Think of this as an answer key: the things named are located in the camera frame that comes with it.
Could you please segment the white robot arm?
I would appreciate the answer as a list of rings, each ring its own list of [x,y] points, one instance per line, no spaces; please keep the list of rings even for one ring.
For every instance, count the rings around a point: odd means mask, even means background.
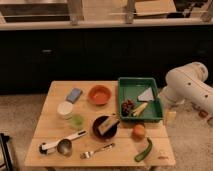
[[[165,77],[166,86],[159,93],[164,108],[171,108],[190,100],[211,114],[207,124],[213,127],[213,87],[207,85],[207,67],[200,62],[192,62],[171,69]]]

